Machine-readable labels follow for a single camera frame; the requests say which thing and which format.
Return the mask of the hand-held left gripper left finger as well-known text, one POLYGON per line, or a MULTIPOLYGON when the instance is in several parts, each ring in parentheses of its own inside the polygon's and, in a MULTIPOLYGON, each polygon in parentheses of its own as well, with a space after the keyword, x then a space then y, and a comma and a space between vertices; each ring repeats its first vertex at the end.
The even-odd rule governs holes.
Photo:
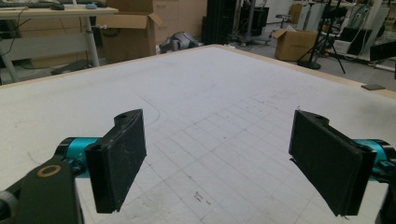
POLYGON ((96 211, 120 211, 147 156, 143 111, 136 109, 114 118, 102 137, 74 137, 66 157, 77 164, 77 176, 91 180, 96 211))

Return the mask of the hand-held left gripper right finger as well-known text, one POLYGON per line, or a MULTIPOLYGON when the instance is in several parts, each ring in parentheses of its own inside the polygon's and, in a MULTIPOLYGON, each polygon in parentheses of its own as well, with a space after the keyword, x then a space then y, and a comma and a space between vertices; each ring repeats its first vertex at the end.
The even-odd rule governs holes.
POLYGON ((294 112, 289 154, 336 216, 359 213, 368 182, 391 183, 390 144, 350 139, 311 112, 294 112))

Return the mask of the white grid mat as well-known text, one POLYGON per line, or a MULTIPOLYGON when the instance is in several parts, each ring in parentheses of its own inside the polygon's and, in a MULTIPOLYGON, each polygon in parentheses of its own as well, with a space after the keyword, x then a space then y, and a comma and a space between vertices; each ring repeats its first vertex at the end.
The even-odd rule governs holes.
POLYGON ((336 217, 291 161, 296 110, 352 139, 396 146, 396 95, 224 47, 204 47, 0 87, 0 190, 69 136, 101 136, 119 113, 144 112, 148 155, 118 213, 86 224, 374 224, 386 186, 336 217))

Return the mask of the open cardboard box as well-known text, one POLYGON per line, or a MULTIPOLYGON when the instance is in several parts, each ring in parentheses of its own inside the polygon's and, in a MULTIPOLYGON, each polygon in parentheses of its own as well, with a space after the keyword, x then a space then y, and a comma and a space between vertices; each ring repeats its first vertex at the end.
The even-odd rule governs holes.
POLYGON ((162 23, 153 12, 98 16, 96 26, 101 32, 106 59, 119 63, 155 55, 155 26, 162 23))

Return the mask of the small cardboard box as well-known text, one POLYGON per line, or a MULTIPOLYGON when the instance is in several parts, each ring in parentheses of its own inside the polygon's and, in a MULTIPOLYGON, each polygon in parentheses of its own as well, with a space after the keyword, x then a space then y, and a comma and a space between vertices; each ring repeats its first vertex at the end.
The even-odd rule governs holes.
POLYGON ((306 62, 318 34, 313 31, 290 31, 279 29, 273 32, 272 37, 277 41, 275 57, 285 62, 306 62))

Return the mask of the black flat panel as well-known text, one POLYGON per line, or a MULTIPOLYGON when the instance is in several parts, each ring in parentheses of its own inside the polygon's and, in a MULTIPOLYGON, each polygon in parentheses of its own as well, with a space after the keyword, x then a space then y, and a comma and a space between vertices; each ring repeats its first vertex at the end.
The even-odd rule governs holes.
POLYGON ((396 41, 370 47, 370 61, 376 62, 396 57, 396 41))

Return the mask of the black tripod stand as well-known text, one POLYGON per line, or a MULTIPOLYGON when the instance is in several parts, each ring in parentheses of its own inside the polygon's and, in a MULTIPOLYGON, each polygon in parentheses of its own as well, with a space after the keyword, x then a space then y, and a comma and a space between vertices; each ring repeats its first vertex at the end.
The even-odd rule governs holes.
POLYGON ((326 5, 319 20, 315 44, 297 61, 299 66, 312 70, 319 70, 321 68, 317 59, 323 50, 325 50, 330 40, 331 28, 335 21, 335 12, 340 8, 342 0, 324 1, 326 1, 326 5))

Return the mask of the grey rounded device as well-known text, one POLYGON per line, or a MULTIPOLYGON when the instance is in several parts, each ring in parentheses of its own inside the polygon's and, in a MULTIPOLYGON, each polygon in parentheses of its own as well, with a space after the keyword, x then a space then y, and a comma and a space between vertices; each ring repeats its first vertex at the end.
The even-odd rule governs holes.
POLYGON ((197 41, 192 35, 187 32, 178 32, 168 37, 159 46, 160 53, 167 53, 171 51, 179 51, 183 49, 192 49, 201 47, 203 43, 197 41))

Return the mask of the large cardboard box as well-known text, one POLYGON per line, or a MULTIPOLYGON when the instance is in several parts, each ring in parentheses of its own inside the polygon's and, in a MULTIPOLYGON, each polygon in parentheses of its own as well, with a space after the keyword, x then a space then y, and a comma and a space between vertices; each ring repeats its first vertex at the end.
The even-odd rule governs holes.
POLYGON ((119 12, 158 15, 163 22, 154 26, 157 44, 177 32, 200 37, 207 6, 207 0, 106 0, 106 3, 119 12))

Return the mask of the black keyboard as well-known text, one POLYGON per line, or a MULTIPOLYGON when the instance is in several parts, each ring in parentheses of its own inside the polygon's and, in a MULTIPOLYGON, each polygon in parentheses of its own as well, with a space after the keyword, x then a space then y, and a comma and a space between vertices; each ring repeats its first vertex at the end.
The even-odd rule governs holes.
POLYGON ((53 2, 0 2, 0 8, 28 7, 28 8, 50 8, 53 2))

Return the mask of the grey metal pedestal stand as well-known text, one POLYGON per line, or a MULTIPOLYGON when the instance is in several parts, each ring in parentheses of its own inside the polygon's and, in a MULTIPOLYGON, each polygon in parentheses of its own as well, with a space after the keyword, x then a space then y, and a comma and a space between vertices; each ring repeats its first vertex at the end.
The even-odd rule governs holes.
POLYGON ((264 34, 269 8, 267 0, 256 6, 256 0, 243 0, 240 10, 239 41, 242 45, 252 43, 267 44, 271 38, 264 34))

